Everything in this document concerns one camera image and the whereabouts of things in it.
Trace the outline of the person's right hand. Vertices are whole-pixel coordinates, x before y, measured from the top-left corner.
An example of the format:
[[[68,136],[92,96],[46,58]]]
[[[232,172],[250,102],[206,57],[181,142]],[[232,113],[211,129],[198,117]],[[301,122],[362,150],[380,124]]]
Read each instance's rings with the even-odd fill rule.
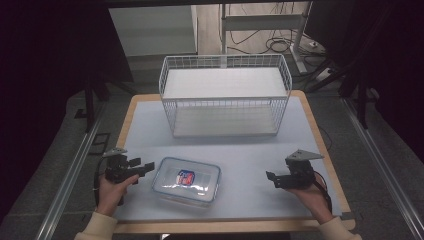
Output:
[[[288,189],[288,192],[294,194],[300,200],[320,225],[334,218],[328,208],[327,201],[317,186],[311,185],[304,190]]]

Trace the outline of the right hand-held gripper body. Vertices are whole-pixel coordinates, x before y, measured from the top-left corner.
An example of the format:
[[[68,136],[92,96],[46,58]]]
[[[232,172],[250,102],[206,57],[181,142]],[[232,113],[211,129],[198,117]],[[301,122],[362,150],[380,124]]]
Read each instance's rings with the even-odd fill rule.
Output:
[[[311,160],[322,159],[318,153],[298,149],[287,156],[285,161],[290,175],[284,180],[284,189],[306,189],[316,180]]]

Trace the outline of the black stand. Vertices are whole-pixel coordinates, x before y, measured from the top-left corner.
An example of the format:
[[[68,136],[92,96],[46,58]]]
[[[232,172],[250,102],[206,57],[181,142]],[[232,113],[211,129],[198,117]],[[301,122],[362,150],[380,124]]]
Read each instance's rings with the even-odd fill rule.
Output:
[[[346,66],[336,69],[328,77],[306,87],[305,91],[307,93],[315,92],[339,79],[343,79],[338,89],[340,97],[348,98],[354,91],[357,91],[356,117],[360,125],[367,129],[366,104],[369,102],[369,98],[367,97],[367,80],[365,79],[365,61],[362,58],[356,58]]]
[[[110,98],[111,93],[106,86],[107,83],[118,87],[132,96],[138,94],[135,89],[106,74],[89,75],[84,82],[85,109],[79,109],[75,115],[76,118],[86,119],[86,133],[93,128],[95,122],[94,97],[97,97],[101,102],[108,101]]]

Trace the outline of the pale table mat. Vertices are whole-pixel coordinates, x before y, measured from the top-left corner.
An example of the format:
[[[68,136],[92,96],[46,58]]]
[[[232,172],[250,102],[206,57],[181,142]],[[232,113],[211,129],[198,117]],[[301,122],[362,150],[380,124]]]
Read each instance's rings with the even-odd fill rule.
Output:
[[[203,207],[168,200],[152,190],[146,174],[128,188],[115,217],[121,221],[309,218],[291,193],[274,187],[266,173],[289,173],[285,158],[298,149],[319,151],[301,100],[289,100],[276,136],[175,138],[162,103],[139,102],[125,141],[127,156],[159,165],[165,157],[214,164],[221,169],[215,200]]]

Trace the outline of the clear plastic lidded container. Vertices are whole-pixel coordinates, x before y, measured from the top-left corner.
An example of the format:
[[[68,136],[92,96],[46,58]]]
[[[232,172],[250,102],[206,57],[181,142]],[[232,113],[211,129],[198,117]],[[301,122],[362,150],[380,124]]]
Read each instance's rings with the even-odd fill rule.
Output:
[[[216,198],[221,168],[198,161],[165,157],[156,172],[152,190],[169,200],[208,206]]]

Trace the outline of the person's left hand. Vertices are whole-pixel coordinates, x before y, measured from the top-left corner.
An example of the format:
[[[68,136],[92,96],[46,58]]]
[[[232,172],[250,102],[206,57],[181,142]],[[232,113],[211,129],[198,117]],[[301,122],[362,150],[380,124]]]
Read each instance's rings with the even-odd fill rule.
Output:
[[[125,181],[113,184],[104,175],[99,178],[99,203],[96,212],[112,217],[116,211],[120,199],[126,194],[127,188],[139,179],[138,175],[131,176]]]

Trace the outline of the white metal desk frame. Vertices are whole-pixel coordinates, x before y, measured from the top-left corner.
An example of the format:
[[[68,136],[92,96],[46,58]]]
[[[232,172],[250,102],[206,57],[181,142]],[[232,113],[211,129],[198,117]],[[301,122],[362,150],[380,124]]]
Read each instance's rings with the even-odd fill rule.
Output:
[[[301,74],[307,72],[306,66],[300,56],[300,43],[307,24],[312,6],[307,1],[299,14],[265,14],[265,15],[230,15],[228,4],[221,5],[221,53],[227,53],[227,33],[229,31],[257,31],[257,30],[293,30],[296,37],[289,44],[290,53],[296,67]]]

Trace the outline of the aluminium rail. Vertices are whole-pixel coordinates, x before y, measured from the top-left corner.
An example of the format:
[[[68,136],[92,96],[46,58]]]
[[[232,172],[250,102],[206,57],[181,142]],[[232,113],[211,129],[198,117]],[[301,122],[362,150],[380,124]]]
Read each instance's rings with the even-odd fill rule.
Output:
[[[55,197],[53,198],[53,201],[34,240],[52,239],[75,182],[88,155],[90,146],[101,124],[106,107],[107,103],[102,102],[96,108],[93,126],[87,133],[84,134],[84,138],[78,148],[78,151],[71,161],[66,174],[64,175],[64,178],[58,188]]]
[[[401,188],[370,132],[357,119],[354,105],[346,99],[341,99],[341,102],[414,239],[424,240],[424,221],[419,216],[417,209]]]

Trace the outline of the white power strip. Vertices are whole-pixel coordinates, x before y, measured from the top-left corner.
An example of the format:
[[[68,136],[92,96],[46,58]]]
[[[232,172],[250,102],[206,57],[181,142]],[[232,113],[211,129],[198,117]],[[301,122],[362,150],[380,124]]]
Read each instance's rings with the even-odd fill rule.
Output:
[[[315,77],[315,80],[318,81],[318,82],[323,81],[324,79],[326,79],[327,77],[329,77],[333,72],[334,72],[333,69],[331,69],[331,68],[325,68],[321,73],[319,73]]]

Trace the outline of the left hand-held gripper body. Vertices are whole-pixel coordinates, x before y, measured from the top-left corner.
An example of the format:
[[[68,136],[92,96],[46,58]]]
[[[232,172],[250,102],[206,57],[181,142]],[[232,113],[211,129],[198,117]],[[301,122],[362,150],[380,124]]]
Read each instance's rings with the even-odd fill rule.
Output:
[[[138,175],[140,167],[130,167],[125,153],[125,149],[115,147],[103,154],[106,158],[105,178],[109,182],[117,184],[131,176]]]

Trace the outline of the white cabinet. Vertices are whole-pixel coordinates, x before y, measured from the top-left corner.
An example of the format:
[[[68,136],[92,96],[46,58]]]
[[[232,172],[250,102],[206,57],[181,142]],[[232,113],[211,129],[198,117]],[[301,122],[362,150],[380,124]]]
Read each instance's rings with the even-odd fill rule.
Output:
[[[127,57],[198,52],[193,5],[110,8],[109,13]]]

